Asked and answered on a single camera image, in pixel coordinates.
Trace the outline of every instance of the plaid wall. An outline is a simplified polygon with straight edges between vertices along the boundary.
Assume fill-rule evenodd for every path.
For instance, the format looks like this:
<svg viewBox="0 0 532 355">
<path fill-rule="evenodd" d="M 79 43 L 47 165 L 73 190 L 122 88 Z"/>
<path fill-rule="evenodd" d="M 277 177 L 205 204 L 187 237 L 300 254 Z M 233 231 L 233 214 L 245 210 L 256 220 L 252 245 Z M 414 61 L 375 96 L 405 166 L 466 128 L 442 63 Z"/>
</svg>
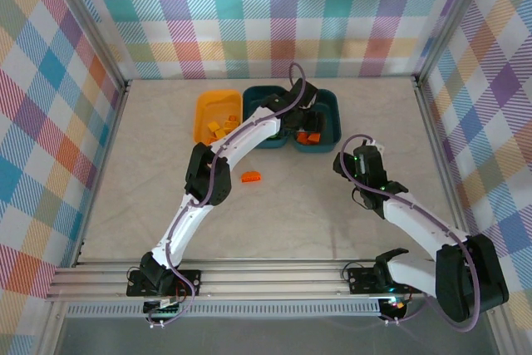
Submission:
<svg viewBox="0 0 532 355">
<path fill-rule="evenodd" d="M 143 79 L 286 76 L 294 59 L 308 76 L 410 75 L 452 1 L 85 0 Z"/>
<path fill-rule="evenodd" d="M 0 0 L 0 354 L 29 353 L 117 99 L 64 0 Z"/>
<path fill-rule="evenodd" d="M 532 338 L 532 0 L 474 0 L 429 82 L 467 223 L 495 242 Z"/>
</svg>

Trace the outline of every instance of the wire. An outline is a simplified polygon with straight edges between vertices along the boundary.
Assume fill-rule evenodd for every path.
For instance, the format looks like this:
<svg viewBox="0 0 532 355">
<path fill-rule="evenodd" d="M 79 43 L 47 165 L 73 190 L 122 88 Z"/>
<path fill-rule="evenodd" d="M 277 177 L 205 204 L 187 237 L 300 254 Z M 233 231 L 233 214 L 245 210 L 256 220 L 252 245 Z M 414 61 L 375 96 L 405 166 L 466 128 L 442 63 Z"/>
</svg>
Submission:
<svg viewBox="0 0 532 355">
<path fill-rule="evenodd" d="M 178 284 L 178 286 L 175 286 L 175 296 L 176 296 L 177 299 L 179 300 L 179 297 L 180 297 L 180 288 L 179 288 L 179 284 L 180 284 L 181 287 L 183 288 L 183 290 L 185 291 L 185 295 L 183 296 L 183 299 L 181 299 L 181 300 L 178 301 L 178 302 L 179 302 L 179 303 L 183 303 L 183 302 L 186 300 L 186 296 L 187 296 L 186 286 L 185 286 L 185 283 L 183 283 L 183 281 L 181 281 L 181 280 L 178 280 L 178 281 L 177 281 L 177 284 Z"/>
<path fill-rule="evenodd" d="M 377 190 L 377 189 L 373 189 L 372 187 L 369 187 L 369 186 L 366 186 L 362 183 L 360 183 L 359 181 L 357 181 L 355 178 L 353 178 L 351 176 L 351 174 L 349 173 L 349 171 L 347 170 L 347 167 L 345 165 L 345 163 L 343 162 L 343 155 L 345 154 L 345 150 L 346 150 L 346 147 L 347 145 L 353 141 L 354 139 L 357 139 L 357 138 L 364 138 L 364 139 L 368 139 L 369 141 L 373 141 L 373 139 L 368 136 L 368 135 L 364 135 L 364 134 L 357 134 L 357 135 L 353 135 L 351 137 L 349 137 L 345 143 L 343 144 L 342 146 L 342 149 L 340 150 L 340 165 L 342 166 L 342 170 L 343 170 L 343 173 L 347 176 L 347 178 L 352 182 L 354 183 L 359 189 L 363 189 L 363 190 L 367 190 L 367 191 L 370 191 L 372 193 L 375 193 L 375 194 L 378 194 L 378 195 L 385 195 L 386 197 L 389 197 L 390 199 L 393 199 L 395 201 L 399 201 L 400 203 L 403 203 L 404 205 L 408 206 L 409 208 L 413 209 L 413 210 L 416 210 L 417 212 L 419 212 L 420 214 L 422 214 L 425 218 L 427 218 L 428 220 L 430 220 L 435 226 L 437 226 L 439 229 L 443 230 L 447 236 L 449 236 L 451 239 L 453 239 L 456 244 L 458 244 L 458 247 L 460 248 L 460 250 L 462 251 L 462 253 L 464 254 L 464 257 L 465 257 L 465 260 L 467 261 L 469 267 L 470 267 L 470 272 L 471 272 L 471 279 L 473 281 L 473 294 L 474 294 L 474 307 L 473 307 L 473 316 L 471 317 L 471 321 L 465 325 L 465 326 L 461 326 L 460 324 L 457 324 L 454 320 L 452 320 L 451 318 L 449 318 L 449 316 L 443 311 L 443 309 L 441 309 L 441 307 L 436 307 L 432 301 L 428 301 L 429 305 L 431 307 L 433 307 L 445 320 L 446 322 L 452 327 L 454 328 L 457 332 L 460 332 L 460 333 L 467 333 L 469 331 L 471 331 L 476 323 L 478 322 L 479 320 L 479 316 L 480 316 L 480 282 L 479 282 L 479 275 L 476 271 L 476 266 L 475 266 L 475 263 L 473 262 L 473 258 L 471 257 L 471 255 L 469 254 L 469 251 L 467 250 L 467 248 L 464 246 L 464 244 L 461 242 L 461 240 L 458 238 L 458 236 L 456 236 L 456 234 L 451 230 L 449 229 L 447 226 L 445 226 L 442 222 L 440 222 L 437 218 L 435 218 L 434 216 L 432 216 L 431 213 L 429 213 L 427 210 L 425 210 L 424 208 L 420 207 L 419 205 L 416 205 L 414 203 L 412 203 L 411 201 L 407 200 L 407 199 L 403 199 L 402 197 L 398 196 L 398 195 L 394 195 L 393 193 L 389 193 L 387 191 L 384 191 L 384 190 Z"/>
<path fill-rule="evenodd" d="M 352 200 L 353 200 L 355 203 L 357 203 L 358 205 L 360 205 L 363 209 L 365 209 L 365 210 L 369 210 L 369 208 L 367 208 L 363 203 L 361 203 L 360 201 L 356 201 L 356 200 L 355 200 L 355 193 L 356 193 L 357 191 L 358 191 L 358 188 L 357 188 L 357 187 L 355 187 L 355 188 L 352 190 L 352 192 L 351 192 L 351 198 L 352 198 Z"/>
<path fill-rule="evenodd" d="M 130 282 L 130 283 L 134 283 L 134 281 L 130 279 L 130 271 L 131 271 L 132 269 L 139 269 L 139 270 L 140 270 L 140 268 L 139 268 L 138 266 L 132 266 L 131 268 L 127 269 L 127 272 L 126 272 L 126 279 L 127 279 L 127 281 Z"/>
<path fill-rule="evenodd" d="M 438 350 L 430 348 L 430 344 L 429 343 L 422 341 L 419 337 L 416 337 L 416 335 L 413 332 L 411 332 L 410 329 L 406 328 L 406 326 L 404 326 L 404 324 L 403 324 L 405 321 L 410 320 L 410 319 L 414 318 L 415 316 L 417 316 L 425 308 L 426 308 L 426 301 L 412 315 L 410 315 L 410 316 L 408 316 L 406 318 L 398 319 L 398 318 L 390 318 L 387 315 L 381 315 L 381 316 L 386 319 L 386 321 L 385 321 L 385 325 L 386 326 L 390 326 L 390 325 L 393 326 L 395 324 L 404 333 L 406 333 L 408 336 L 410 336 L 410 338 L 412 338 L 414 341 L 416 341 L 417 343 L 421 344 L 423 347 L 425 347 L 426 349 L 428 349 L 432 353 L 440 354 L 440 352 Z"/>
<path fill-rule="evenodd" d="M 346 282 L 348 282 L 348 283 L 349 283 L 349 279 L 346 279 L 345 272 L 346 272 L 347 267 L 348 267 L 349 265 L 353 265 L 353 264 L 357 264 L 357 265 L 360 266 L 361 268 L 364 268 L 364 265 L 362 265 L 362 264 L 360 264 L 360 263 L 358 263 L 358 262 L 356 262 L 356 261 L 348 262 L 348 263 L 346 264 L 346 266 L 343 267 L 342 272 L 340 272 L 340 275 L 342 276 L 342 279 L 344 279 L 344 280 L 345 280 Z"/>
<path fill-rule="evenodd" d="M 179 311 L 175 316 L 173 316 L 172 318 L 166 320 L 165 322 L 163 322 L 163 321 L 160 322 L 159 326 L 161 326 L 162 328 L 165 325 L 168 325 L 168 324 L 171 324 L 171 323 L 175 322 L 185 312 L 187 312 L 190 309 L 190 307 L 192 306 L 192 303 L 194 302 L 194 299 L 195 299 L 195 286 L 183 274 L 181 274 L 175 268 L 175 266 L 172 264 L 171 259 L 170 259 L 170 243 L 171 243 L 171 238 L 174 235 L 175 229 L 179 225 L 181 219 L 183 218 L 183 215 L 186 214 L 186 212 L 189 210 L 190 207 L 201 208 L 201 207 L 204 207 L 205 205 L 207 205 L 209 203 L 210 197 L 212 196 L 213 189 L 214 189 L 214 173 L 216 171 L 216 161 L 218 160 L 218 158 L 221 155 L 221 153 L 223 153 L 224 150 L 226 150 L 228 148 L 228 146 L 231 143 L 231 141 L 233 141 L 234 139 L 236 139 L 237 137 L 242 135 L 250 127 L 256 126 L 256 125 L 258 125 L 258 124 L 260 124 L 260 123 L 262 123 L 262 122 L 264 122 L 266 120 L 269 120 L 272 117 L 280 116 L 283 113 L 292 110 L 301 101 L 301 99 L 303 98 L 303 94 L 305 92 L 305 89 L 307 88 L 307 78 L 305 76 L 305 71 L 303 70 L 303 68 L 299 64 L 297 64 L 296 62 L 292 62 L 290 64 L 290 68 L 288 70 L 288 79 L 290 80 L 291 84 L 293 84 L 293 68 L 294 67 L 299 69 L 299 72 L 301 74 L 301 79 L 303 80 L 302 85 L 301 85 L 301 90 L 299 91 L 298 96 L 294 99 L 294 101 L 290 105 L 284 107 L 282 110 L 276 111 L 276 112 L 270 114 L 269 116 L 265 116 L 263 118 L 258 118 L 257 120 L 251 121 L 247 125 L 243 126 L 241 129 L 236 131 L 231 137 L 229 137 L 224 142 L 223 145 L 220 146 L 220 148 L 216 151 L 216 153 L 214 153 L 214 157 L 213 157 L 213 160 L 212 160 L 211 165 L 210 165 L 209 188 L 207 190 L 207 194 L 205 195 L 203 200 L 200 201 L 199 203 L 195 203 L 193 200 L 191 200 L 186 206 L 183 207 L 181 212 L 177 215 L 177 217 L 175 218 L 174 222 L 172 223 L 172 225 L 170 227 L 170 230 L 168 232 L 168 236 L 166 237 L 166 245 L 165 245 L 166 263 L 168 264 L 168 266 L 172 270 L 172 272 L 174 272 L 175 276 L 177 276 L 179 279 L 181 279 L 183 282 L 185 282 L 190 287 L 192 295 L 190 296 L 189 303 L 185 307 L 183 307 L 181 309 L 181 311 Z M 152 312 L 148 313 L 148 318 L 147 319 L 148 319 L 148 322 L 150 323 L 150 327 L 153 328 L 155 326 L 155 322 L 152 319 L 151 314 L 152 314 Z"/>
<path fill-rule="evenodd" d="M 413 319 L 415 318 L 417 315 L 419 315 L 421 312 L 423 312 L 425 309 L 426 309 L 426 300 L 423 301 L 423 303 L 421 304 L 421 306 L 416 309 L 414 312 L 412 312 L 410 315 L 408 316 L 405 316 L 404 318 L 400 319 L 400 322 L 408 322 L 410 319 Z"/>
</svg>

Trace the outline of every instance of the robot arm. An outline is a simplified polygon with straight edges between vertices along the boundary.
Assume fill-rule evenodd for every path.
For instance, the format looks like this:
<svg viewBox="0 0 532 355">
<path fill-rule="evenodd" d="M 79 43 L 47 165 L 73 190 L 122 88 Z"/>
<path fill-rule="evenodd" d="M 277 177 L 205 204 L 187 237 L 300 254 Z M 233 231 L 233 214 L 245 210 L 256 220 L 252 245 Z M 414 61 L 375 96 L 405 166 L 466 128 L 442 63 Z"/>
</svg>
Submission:
<svg viewBox="0 0 532 355">
<path fill-rule="evenodd" d="M 323 128 L 323 116 L 310 108 L 318 89 L 302 79 L 282 96 L 272 95 L 237 129 L 211 146 L 198 143 L 186 172 L 185 195 L 163 238 L 140 261 L 142 284 L 160 296 L 173 295 L 172 268 L 183 259 L 187 244 L 204 217 L 231 191 L 230 171 L 260 142 L 280 130 L 303 126 Z"/>
<path fill-rule="evenodd" d="M 202 207 L 193 206 L 190 204 L 198 204 L 201 193 L 196 192 L 196 196 L 192 194 L 195 191 L 193 185 L 189 186 L 190 191 L 188 194 L 183 196 L 181 205 L 175 214 L 175 217 L 172 219 L 172 222 L 165 234 L 163 239 L 151 250 L 153 253 L 153 259 L 162 266 L 166 268 L 169 267 L 166 261 L 165 254 L 165 244 L 167 238 L 169 238 L 170 229 L 175 223 L 175 220 L 180 217 L 181 221 L 178 223 L 175 230 L 172 232 L 170 238 L 170 261 L 173 265 L 179 265 L 183 259 L 183 253 L 187 244 L 192 239 L 195 231 L 200 226 L 201 221 L 204 217 L 214 208 L 215 205 L 219 204 L 221 201 L 219 199 L 220 195 L 223 195 L 225 192 L 227 195 L 231 190 L 229 171 L 231 171 L 234 166 L 242 160 L 242 158 L 248 154 L 253 148 L 255 148 L 260 142 L 268 139 L 270 136 L 276 135 L 281 128 L 281 120 L 276 116 L 271 116 L 272 111 L 267 107 L 259 107 L 257 111 L 242 125 L 237 129 L 229 133 L 223 139 L 213 143 L 211 148 L 198 144 L 193 150 L 192 157 L 190 160 L 189 171 L 187 172 L 187 185 L 189 182 L 192 182 L 194 178 L 197 178 L 200 174 L 198 169 L 195 167 L 200 166 L 201 157 L 208 154 L 214 155 L 220 147 L 226 147 L 223 149 L 224 158 L 221 160 L 220 166 L 223 170 L 220 170 L 219 175 L 216 177 L 214 187 L 214 203 L 204 205 Z M 266 120 L 261 121 L 257 125 L 251 125 L 256 120 L 267 118 Z M 186 211 L 183 215 L 180 216 L 182 210 L 186 208 Z"/>
<path fill-rule="evenodd" d="M 388 180 L 375 145 L 364 143 L 352 155 L 339 153 L 333 169 L 347 178 L 343 167 L 357 182 L 355 190 L 360 191 L 364 205 L 404 230 L 431 257 L 421 259 L 406 249 L 378 256 L 373 269 L 381 289 L 387 291 L 393 284 L 407 284 L 436 298 L 454 321 L 468 319 L 474 306 L 473 276 L 458 240 L 475 266 L 480 311 L 508 301 L 508 289 L 493 243 L 483 234 L 469 236 L 419 206 L 406 187 Z"/>
</svg>

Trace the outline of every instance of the gray floor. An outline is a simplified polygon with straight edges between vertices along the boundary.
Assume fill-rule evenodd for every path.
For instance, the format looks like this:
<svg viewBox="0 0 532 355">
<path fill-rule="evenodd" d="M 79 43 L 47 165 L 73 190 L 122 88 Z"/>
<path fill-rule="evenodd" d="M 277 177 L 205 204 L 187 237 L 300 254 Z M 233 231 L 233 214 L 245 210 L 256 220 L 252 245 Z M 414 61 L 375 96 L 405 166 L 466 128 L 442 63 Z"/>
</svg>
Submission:
<svg viewBox="0 0 532 355">
<path fill-rule="evenodd" d="M 386 147 L 389 178 L 451 217 L 408 78 L 310 81 L 336 94 L 343 140 L 374 136 Z M 198 95 L 253 85 L 288 87 L 288 80 L 133 83 L 80 260 L 139 258 L 159 241 L 184 192 Z M 397 247 L 424 254 L 404 232 L 352 202 L 352 185 L 332 169 L 341 144 L 327 154 L 302 154 L 288 143 L 246 155 L 232 174 L 231 195 L 199 227 L 185 257 L 355 259 Z M 258 170 L 263 181 L 241 184 L 246 170 Z"/>
<path fill-rule="evenodd" d="M 67 318 L 58 354 L 496 354 L 481 318 L 470 333 L 452 331 L 432 311 L 402 325 L 376 318 L 183 318 L 164 330 L 138 318 Z"/>
</svg>

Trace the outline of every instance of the orange block on floor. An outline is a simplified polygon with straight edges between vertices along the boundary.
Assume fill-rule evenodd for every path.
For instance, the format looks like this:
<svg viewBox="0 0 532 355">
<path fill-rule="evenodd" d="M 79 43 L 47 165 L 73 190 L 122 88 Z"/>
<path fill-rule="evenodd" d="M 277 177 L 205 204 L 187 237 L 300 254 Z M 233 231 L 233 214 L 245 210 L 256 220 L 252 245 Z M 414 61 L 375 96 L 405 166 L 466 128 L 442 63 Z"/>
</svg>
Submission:
<svg viewBox="0 0 532 355">
<path fill-rule="evenodd" d="M 308 144 L 308 133 L 299 132 L 298 133 L 298 143 L 301 143 L 302 145 L 307 145 Z"/>
<path fill-rule="evenodd" d="M 320 138 L 320 134 L 319 133 L 311 133 L 310 135 L 308 135 L 308 143 L 311 144 L 311 145 L 316 145 L 319 143 L 319 138 Z"/>
<path fill-rule="evenodd" d="M 249 172 L 245 172 L 240 177 L 240 180 L 242 180 L 242 183 L 259 182 L 262 179 L 263 178 L 260 175 L 260 172 L 257 172 L 256 170 L 251 170 Z"/>
</svg>

